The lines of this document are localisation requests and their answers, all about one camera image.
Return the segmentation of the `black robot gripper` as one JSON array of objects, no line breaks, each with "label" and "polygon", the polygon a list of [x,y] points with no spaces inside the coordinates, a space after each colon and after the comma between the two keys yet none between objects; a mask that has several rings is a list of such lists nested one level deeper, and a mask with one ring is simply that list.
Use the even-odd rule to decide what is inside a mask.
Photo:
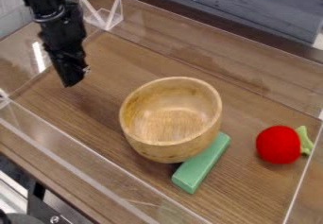
[{"label": "black robot gripper", "polygon": [[[82,45],[87,36],[82,7],[59,5],[55,8],[43,9],[36,14],[36,22],[40,24],[39,37],[62,84],[72,87],[84,79],[84,75],[90,71]],[[60,61],[64,60],[63,72]]]}]

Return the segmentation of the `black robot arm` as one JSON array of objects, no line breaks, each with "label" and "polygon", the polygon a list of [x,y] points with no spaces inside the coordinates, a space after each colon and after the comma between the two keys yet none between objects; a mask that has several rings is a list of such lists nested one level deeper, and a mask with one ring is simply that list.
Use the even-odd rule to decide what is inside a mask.
[{"label": "black robot arm", "polygon": [[39,38],[64,87],[75,86],[88,70],[83,40],[87,37],[80,4],[71,0],[23,0],[40,25]]}]

